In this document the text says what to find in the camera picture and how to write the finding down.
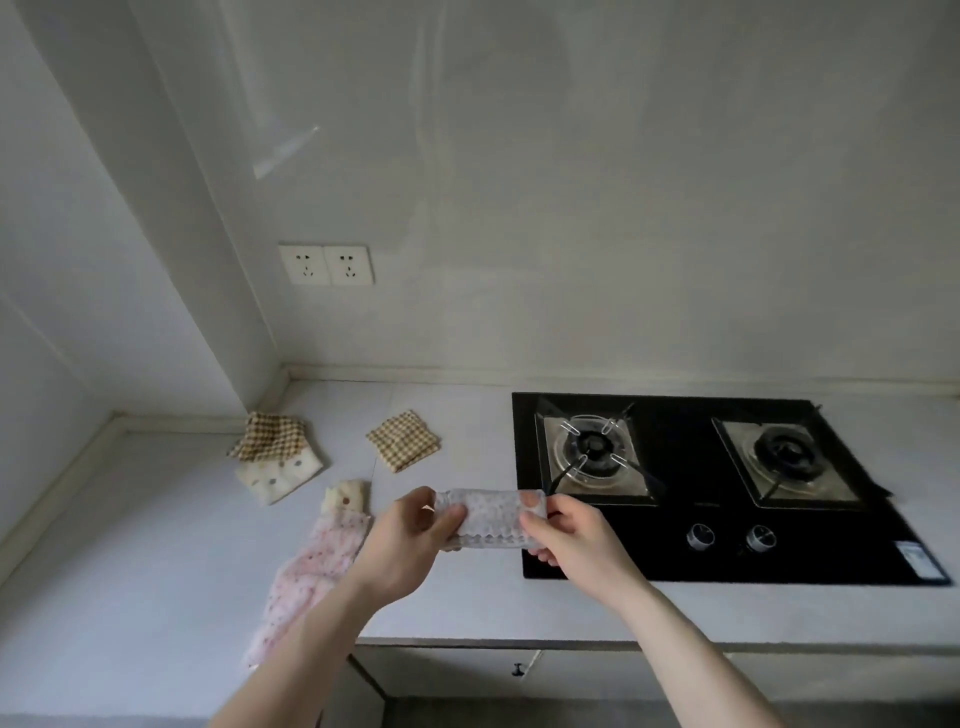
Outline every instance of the pink spotted fabric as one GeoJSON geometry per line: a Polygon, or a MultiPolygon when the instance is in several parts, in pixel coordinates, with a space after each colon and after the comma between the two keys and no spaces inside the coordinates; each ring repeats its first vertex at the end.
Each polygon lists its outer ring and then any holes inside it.
{"type": "Polygon", "coordinates": [[[276,573],[246,667],[266,660],[290,626],[337,585],[363,545],[370,521],[366,514],[346,510],[320,516],[300,552],[276,573]]]}

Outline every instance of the sticker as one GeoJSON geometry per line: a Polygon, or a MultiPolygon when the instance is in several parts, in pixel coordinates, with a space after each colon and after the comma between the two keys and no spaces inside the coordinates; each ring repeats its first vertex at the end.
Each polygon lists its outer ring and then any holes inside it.
{"type": "Polygon", "coordinates": [[[933,559],[930,558],[926,549],[916,541],[894,541],[894,544],[903,554],[906,563],[921,579],[926,581],[944,581],[947,579],[947,575],[933,563],[933,559]]]}

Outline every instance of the outlet plate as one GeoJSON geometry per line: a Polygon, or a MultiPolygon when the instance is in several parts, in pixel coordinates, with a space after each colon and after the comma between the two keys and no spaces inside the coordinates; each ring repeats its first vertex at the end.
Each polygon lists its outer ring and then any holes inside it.
{"type": "Polygon", "coordinates": [[[280,258],[296,285],[329,285],[324,249],[319,245],[280,245],[280,258]]]}
{"type": "Polygon", "coordinates": [[[324,245],[333,285],[373,285],[370,254],[365,245],[324,245]]]}

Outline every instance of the silver knob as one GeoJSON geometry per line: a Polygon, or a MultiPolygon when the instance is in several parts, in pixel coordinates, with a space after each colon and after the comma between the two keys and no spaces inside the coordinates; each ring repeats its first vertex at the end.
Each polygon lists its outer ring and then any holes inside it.
{"type": "Polygon", "coordinates": [[[713,535],[713,530],[702,523],[694,523],[693,527],[686,533],[686,542],[694,551],[706,551],[713,546],[717,537],[713,535]]]}
{"type": "Polygon", "coordinates": [[[765,525],[755,525],[747,531],[747,546],[756,553],[769,551],[777,545],[777,534],[765,525]]]}

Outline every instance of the brown checkered cloth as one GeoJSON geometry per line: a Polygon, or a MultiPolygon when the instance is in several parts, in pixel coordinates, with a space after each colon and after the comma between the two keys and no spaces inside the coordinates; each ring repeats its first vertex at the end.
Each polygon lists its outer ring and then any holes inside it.
{"type": "Polygon", "coordinates": [[[409,409],[368,432],[367,439],[376,445],[383,462],[394,473],[409,468],[440,449],[440,438],[409,409]]]}
{"type": "Polygon", "coordinates": [[[247,430],[227,453],[244,463],[288,460],[307,447],[306,425],[285,415],[252,412],[247,430]]]}

